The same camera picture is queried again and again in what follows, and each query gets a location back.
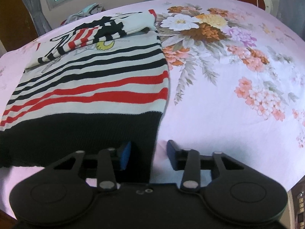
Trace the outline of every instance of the ribbed black hem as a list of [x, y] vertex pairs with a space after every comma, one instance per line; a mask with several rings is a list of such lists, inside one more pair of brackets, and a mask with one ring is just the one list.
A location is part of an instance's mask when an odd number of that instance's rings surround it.
[[0, 132], [0, 166], [47, 166], [83, 150], [97, 154], [122, 142], [133, 143], [126, 171], [118, 182], [149, 182], [159, 112], [127, 114], [54, 114], [23, 121]]

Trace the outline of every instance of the knit garment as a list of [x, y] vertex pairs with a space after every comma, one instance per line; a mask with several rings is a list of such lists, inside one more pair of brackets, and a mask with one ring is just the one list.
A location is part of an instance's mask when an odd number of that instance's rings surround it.
[[156, 30], [156, 14], [153, 10], [129, 13], [115, 17], [104, 16], [100, 20], [83, 23], [69, 32], [37, 45], [36, 54], [26, 68], [55, 60], [71, 50], [101, 41], [110, 41], [139, 32], [144, 28]]
[[0, 123], [0, 164], [47, 166], [133, 143], [119, 182], [148, 182], [168, 94], [156, 31], [78, 48], [23, 74]]

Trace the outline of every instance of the yellow crescent print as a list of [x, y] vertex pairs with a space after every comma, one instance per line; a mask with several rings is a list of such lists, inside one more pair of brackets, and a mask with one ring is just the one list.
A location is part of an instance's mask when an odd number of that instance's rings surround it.
[[113, 46], [114, 46], [114, 41], [112, 41], [109, 45], [105, 45], [105, 41], [101, 41], [96, 44], [96, 48], [98, 50], [109, 50]]

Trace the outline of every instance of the floral bedsheet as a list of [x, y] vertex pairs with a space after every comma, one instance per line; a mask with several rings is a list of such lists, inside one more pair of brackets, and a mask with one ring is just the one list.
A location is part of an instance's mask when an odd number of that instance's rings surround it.
[[[291, 189], [305, 175], [305, 42], [265, 11], [235, 0], [154, 0], [103, 15], [148, 9], [157, 13], [170, 73], [151, 181], [181, 181], [166, 156], [172, 139], [201, 154], [223, 151]], [[0, 115], [43, 38], [0, 59]], [[9, 214], [10, 190], [41, 169], [33, 168], [14, 167], [4, 178]], [[209, 181], [202, 171], [202, 185]]]

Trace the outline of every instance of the bed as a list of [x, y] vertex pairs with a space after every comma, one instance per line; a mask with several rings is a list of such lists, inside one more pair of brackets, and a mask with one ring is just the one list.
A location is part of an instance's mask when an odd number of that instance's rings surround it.
[[[211, 155], [223, 151], [290, 190], [304, 175], [305, 65], [302, 41], [256, 6], [236, 0], [155, 0], [70, 23], [0, 59], [0, 113], [37, 44], [81, 23], [154, 9], [169, 70], [169, 97], [159, 125], [151, 182], [179, 183], [166, 142]], [[9, 193], [42, 167], [0, 168], [3, 210]], [[202, 171], [201, 185], [210, 182]], [[96, 185], [94, 179], [88, 180]]]

